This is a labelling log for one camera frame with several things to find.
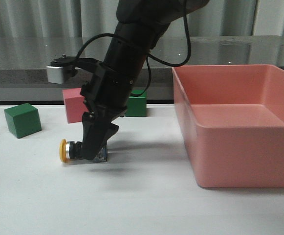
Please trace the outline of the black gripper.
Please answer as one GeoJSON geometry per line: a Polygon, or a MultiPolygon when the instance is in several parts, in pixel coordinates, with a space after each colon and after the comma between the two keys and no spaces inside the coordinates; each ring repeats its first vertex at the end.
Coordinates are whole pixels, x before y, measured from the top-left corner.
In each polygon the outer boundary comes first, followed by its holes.
{"type": "Polygon", "coordinates": [[[124,116],[136,77],[100,61],[81,61],[80,68],[92,73],[91,80],[80,91],[87,108],[82,115],[81,155],[89,160],[118,132],[119,126],[111,123],[109,115],[113,118],[124,116]]]}

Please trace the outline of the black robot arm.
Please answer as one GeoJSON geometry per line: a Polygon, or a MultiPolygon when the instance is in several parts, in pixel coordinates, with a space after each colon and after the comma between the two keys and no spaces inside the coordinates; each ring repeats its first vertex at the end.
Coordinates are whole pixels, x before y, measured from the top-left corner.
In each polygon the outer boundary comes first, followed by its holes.
{"type": "Polygon", "coordinates": [[[118,131],[113,120],[123,115],[133,86],[158,39],[170,23],[204,7],[206,0],[121,0],[118,24],[103,62],[80,94],[88,109],[83,114],[80,155],[93,160],[118,131]]]}

